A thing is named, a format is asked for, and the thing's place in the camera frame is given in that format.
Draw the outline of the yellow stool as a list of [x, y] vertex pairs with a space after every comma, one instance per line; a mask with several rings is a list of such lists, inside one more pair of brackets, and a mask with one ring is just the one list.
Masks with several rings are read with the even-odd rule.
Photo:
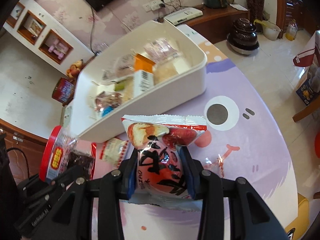
[[298, 216], [287, 227], [289, 239], [300, 239], [309, 227], [309, 200], [298, 194]]

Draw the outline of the framed photo on shelf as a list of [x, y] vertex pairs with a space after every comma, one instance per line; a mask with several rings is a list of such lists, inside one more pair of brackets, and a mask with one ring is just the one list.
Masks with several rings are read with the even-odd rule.
[[26, 20], [24, 27], [36, 37], [38, 37], [43, 30], [43, 25], [32, 17]]

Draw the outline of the orange box snack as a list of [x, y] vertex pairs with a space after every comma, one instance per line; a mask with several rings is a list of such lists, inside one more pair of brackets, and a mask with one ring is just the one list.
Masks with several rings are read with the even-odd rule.
[[135, 72], [139, 70], [143, 70], [148, 73], [153, 73], [153, 66], [156, 63], [153, 62], [152, 60], [148, 59], [147, 57], [144, 57], [141, 54], [136, 54], [135, 55], [135, 64], [134, 64], [134, 70]]

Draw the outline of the white red snack packet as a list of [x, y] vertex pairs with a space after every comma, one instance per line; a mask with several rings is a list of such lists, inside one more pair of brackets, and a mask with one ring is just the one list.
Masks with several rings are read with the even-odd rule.
[[102, 150], [99, 153], [99, 159], [108, 162], [113, 167], [118, 168], [121, 162], [126, 157], [130, 142], [128, 140], [121, 140], [112, 138], [103, 142]]

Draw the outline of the white plastic bucket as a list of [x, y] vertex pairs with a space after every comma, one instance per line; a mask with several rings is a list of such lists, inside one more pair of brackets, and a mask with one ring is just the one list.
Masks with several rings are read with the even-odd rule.
[[276, 24], [271, 23], [269, 21], [260, 21], [256, 19], [253, 23], [262, 25], [263, 35], [271, 41], [275, 41], [278, 38], [280, 32], [282, 31]]

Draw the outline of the blue foil snack packet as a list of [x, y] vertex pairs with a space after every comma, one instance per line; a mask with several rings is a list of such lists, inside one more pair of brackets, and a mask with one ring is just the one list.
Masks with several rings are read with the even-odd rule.
[[107, 106], [106, 108], [103, 109], [103, 112], [101, 114], [101, 116], [106, 116], [108, 115], [110, 112], [112, 112], [114, 110], [114, 108], [112, 106]]

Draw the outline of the red lid snack cup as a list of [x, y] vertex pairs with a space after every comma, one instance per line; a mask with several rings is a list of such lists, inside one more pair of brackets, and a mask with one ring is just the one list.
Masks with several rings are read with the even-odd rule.
[[39, 178], [44, 182], [50, 183], [65, 172], [70, 153], [77, 143], [78, 139], [71, 135], [67, 129], [60, 125], [54, 127], [43, 152]]

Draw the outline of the pink dumbbells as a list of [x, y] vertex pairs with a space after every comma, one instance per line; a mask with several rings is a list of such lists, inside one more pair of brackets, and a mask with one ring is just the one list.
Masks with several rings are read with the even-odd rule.
[[68, 46], [61, 43], [59, 39], [55, 39], [53, 44], [49, 47], [48, 52], [56, 54], [57, 58], [61, 60], [67, 54], [68, 50]]

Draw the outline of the white wall power strip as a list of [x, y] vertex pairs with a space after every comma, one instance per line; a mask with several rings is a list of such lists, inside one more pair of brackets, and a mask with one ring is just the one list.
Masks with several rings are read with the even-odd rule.
[[174, 7], [176, 0], [154, 0], [143, 5], [145, 12], [156, 11], [160, 8]]

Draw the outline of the white set-top box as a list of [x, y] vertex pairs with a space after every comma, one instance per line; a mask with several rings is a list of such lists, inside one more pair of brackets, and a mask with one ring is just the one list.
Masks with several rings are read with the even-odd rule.
[[171, 24], [173, 24], [174, 26], [177, 26], [181, 23], [201, 17], [202, 15], [203, 15], [202, 10], [188, 7], [176, 12], [172, 12], [167, 16], [164, 16], [164, 19], [170, 22]]

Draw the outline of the red round cookie tin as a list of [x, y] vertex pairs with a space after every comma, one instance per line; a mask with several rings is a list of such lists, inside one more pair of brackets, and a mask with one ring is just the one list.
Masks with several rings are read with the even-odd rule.
[[53, 93], [52, 99], [62, 103], [67, 104], [74, 95], [75, 86], [65, 78], [60, 78], [57, 82]]

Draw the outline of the pink wrapped snack pack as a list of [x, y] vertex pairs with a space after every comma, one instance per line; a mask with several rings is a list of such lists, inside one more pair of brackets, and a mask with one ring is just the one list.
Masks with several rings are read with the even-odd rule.
[[167, 38], [159, 38], [148, 42], [144, 50], [150, 60], [155, 63], [168, 61], [181, 55], [181, 53], [172, 47]]

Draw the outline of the red date snack bag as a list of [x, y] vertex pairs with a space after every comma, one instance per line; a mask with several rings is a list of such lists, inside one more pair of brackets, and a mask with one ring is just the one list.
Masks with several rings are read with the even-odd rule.
[[122, 124], [137, 151], [136, 190], [129, 203], [199, 211], [202, 204], [179, 153], [207, 130], [202, 116], [124, 115]]

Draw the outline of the yellow liquid plastic bottle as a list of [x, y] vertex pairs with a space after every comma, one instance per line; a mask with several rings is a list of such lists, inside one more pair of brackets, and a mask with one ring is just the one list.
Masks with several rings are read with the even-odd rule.
[[288, 23], [288, 26], [287, 26], [287, 29], [286, 29], [286, 33], [285, 33], [285, 37], [289, 41], [293, 41], [296, 38], [297, 31], [298, 31], [298, 27], [297, 27], [297, 24], [296, 24], [296, 20], [292, 19]]

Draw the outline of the green snack packet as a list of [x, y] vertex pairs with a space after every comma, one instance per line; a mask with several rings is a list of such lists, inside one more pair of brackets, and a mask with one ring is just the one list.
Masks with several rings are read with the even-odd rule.
[[127, 78], [127, 79], [123, 79], [121, 81], [118, 81], [115, 83], [114, 85], [114, 91], [122, 91], [124, 90], [126, 87], [129, 87], [129, 85], [131, 85], [131, 83], [133, 82], [133, 78]]

